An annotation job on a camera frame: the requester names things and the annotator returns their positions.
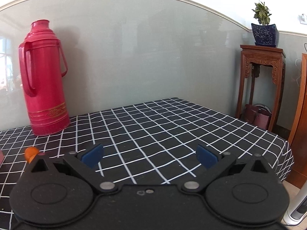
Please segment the orange tangerine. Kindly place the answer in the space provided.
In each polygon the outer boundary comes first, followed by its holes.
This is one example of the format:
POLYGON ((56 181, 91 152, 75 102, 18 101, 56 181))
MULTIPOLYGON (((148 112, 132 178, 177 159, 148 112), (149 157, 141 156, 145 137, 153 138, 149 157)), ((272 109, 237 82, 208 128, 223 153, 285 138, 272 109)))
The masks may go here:
POLYGON ((24 151, 24 158, 27 163, 30 163, 40 151, 33 146, 27 147, 24 151))

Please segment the pink bag under stand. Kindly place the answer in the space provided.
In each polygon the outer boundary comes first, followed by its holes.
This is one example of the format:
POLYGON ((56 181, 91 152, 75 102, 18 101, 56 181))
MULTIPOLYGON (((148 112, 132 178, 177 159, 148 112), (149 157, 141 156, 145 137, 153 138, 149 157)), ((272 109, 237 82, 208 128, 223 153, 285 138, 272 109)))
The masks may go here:
POLYGON ((272 113, 262 104, 246 104, 243 111, 243 120, 259 128, 268 130, 272 113))

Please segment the red cardboard box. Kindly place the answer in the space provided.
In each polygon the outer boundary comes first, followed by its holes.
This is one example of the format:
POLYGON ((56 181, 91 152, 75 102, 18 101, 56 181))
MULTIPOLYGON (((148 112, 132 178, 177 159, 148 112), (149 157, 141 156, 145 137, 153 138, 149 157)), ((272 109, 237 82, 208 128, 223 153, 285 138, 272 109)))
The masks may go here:
POLYGON ((4 161, 4 155, 3 152, 0 150, 0 165, 3 163, 4 161))

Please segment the white floor heater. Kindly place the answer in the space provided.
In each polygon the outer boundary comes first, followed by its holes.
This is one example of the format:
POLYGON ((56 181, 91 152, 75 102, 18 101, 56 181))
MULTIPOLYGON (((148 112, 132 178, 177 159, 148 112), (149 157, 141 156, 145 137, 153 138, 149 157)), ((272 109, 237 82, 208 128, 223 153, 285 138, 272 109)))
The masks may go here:
POLYGON ((283 221, 286 225, 299 225, 306 217, 306 183, 300 189, 284 214, 283 221))

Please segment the red thermos flask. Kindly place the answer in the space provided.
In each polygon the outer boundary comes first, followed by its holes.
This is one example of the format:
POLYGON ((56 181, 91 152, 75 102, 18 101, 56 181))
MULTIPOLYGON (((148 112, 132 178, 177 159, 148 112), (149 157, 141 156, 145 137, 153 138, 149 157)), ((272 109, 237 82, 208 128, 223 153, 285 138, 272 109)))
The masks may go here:
POLYGON ((32 22, 18 48, 23 94, 36 136, 52 135, 70 124, 62 85, 67 71, 61 70, 66 59, 49 23, 46 19, 32 22))

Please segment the carved wooden plant stand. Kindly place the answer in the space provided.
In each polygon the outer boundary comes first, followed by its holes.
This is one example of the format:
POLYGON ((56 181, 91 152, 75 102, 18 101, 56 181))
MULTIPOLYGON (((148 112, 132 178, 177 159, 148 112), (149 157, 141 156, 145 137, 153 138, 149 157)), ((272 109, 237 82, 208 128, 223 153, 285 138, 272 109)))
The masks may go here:
POLYGON ((276 125, 283 97, 286 55, 281 48, 241 45, 240 78, 235 116, 240 117, 244 104, 264 103, 272 111, 268 124, 276 125))

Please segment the green plant blue pot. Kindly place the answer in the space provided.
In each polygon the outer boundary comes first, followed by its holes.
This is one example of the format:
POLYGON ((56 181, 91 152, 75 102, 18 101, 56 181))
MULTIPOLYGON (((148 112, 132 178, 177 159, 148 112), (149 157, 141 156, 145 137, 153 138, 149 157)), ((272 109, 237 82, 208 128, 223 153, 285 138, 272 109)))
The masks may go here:
POLYGON ((264 2, 255 3, 254 19, 258 24, 251 24, 256 46, 276 48, 279 43, 279 31, 276 24, 271 24, 270 10, 264 2))

